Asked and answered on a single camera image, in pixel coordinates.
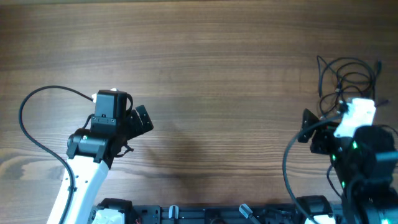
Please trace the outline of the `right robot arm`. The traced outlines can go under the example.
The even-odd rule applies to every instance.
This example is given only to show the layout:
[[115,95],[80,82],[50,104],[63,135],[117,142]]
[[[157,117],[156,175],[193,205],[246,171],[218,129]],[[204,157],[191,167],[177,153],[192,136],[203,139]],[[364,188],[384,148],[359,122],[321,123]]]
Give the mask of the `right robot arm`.
[[345,109],[321,120],[304,110],[296,141],[310,143],[314,154],[330,158],[342,191],[341,203],[325,197],[296,199],[310,223],[397,223],[397,190],[392,187],[397,165],[393,135],[373,124],[375,108]]

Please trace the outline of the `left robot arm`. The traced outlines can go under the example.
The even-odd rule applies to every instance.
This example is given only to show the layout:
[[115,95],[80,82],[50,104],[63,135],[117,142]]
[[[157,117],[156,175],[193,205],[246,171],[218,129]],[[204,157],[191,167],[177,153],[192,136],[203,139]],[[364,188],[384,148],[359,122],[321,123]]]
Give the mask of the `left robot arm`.
[[95,205],[98,191],[115,158],[131,152],[129,140],[152,131],[145,106],[133,107],[130,94],[117,89],[93,95],[95,112],[70,135],[63,182],[48,223],[137,223],[127,200],[106,198]]

